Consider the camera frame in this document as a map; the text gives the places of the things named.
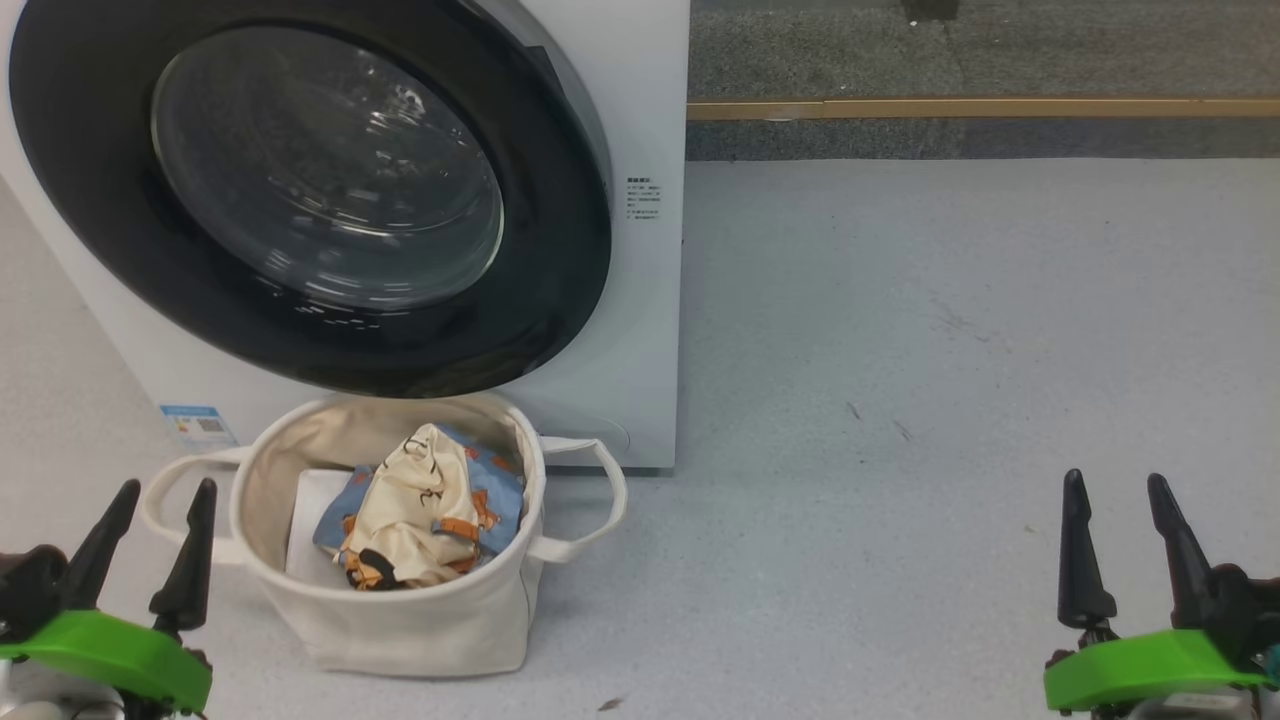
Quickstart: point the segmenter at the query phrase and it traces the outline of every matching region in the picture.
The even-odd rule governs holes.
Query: round glass door window
[[[218,242],[320,304],[398,311],[462,292],[503,234],[463,120],[388,59],[285,27],[220,32],[156,85],[151,135]]]

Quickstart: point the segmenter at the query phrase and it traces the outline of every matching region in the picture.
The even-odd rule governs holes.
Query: front-loading washing machine
[[[191,447],[498,388],[673,464],[689,0],[0,8],[0,172]]]

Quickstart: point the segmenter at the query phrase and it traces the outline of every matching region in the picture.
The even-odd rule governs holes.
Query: blue and white sticker
[[[216,407],[207,405],[161,405],[165,420],[178,432],[178,439],[192,452],[212,452],[236,447],[236,436]]]

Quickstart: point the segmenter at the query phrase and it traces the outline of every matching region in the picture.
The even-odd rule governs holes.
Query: washing machine door
[[[54,205],[262,368],[431,397],[582,328],[609,208],[538,55],[457,0],[28,0],[10,94]]]

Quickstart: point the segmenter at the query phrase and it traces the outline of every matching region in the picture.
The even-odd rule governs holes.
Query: laundry
[[[524,484],[503,456],[426,424],[381,465],[352,471],[312,542],[335,555],[357,589],[430,587],[506,550],[524,505]]]

